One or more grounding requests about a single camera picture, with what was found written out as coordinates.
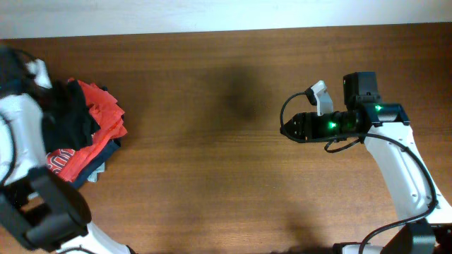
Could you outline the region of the dark teal t-shirt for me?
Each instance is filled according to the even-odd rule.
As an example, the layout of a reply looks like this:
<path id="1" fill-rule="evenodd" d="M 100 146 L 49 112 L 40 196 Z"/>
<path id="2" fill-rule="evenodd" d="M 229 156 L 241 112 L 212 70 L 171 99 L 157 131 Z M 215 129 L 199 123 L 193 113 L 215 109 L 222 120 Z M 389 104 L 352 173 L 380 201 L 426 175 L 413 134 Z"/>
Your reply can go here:
<path id="1" fill-rule="evenodd" d="M 89 112 L 77 80 L 56 82 L 40 100 L 43 110 L 42 136 L 45 152 L 58 149 L 81 150 L 93 144 L 100 126 Z"/>

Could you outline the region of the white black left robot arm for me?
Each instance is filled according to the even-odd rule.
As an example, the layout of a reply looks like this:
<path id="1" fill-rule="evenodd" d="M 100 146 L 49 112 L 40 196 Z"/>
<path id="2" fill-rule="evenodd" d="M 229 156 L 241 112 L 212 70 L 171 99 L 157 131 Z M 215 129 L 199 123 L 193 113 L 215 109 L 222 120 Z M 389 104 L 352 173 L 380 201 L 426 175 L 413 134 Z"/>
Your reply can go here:
<path id="1" fill-rule="evenodd" d="M 132 253 L 92 221 L 84 197 L 47 155 L 92 144 L 100 129 L 77 84 L 52 83 L 42 60 L 1 46 L 1 225 L 48 253 Z"/>

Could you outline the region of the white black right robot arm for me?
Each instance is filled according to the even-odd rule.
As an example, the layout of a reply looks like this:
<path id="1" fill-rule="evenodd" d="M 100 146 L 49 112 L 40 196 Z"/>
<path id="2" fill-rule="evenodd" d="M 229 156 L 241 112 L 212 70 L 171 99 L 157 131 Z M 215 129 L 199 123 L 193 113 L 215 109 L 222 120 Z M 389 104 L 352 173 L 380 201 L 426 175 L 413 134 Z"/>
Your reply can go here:
<path id="1" fill-rule="evenodd" d="M 450 253 L 451 205 L 436 186 L 415 144 L 400 104 L 349 103 L 346 111 L 303 112 L 280 122 L 297 143 L 332 143 L 354 138 L 376 161 L 398 216 L 361 242 L 336 243 L 334 253 Z"/>

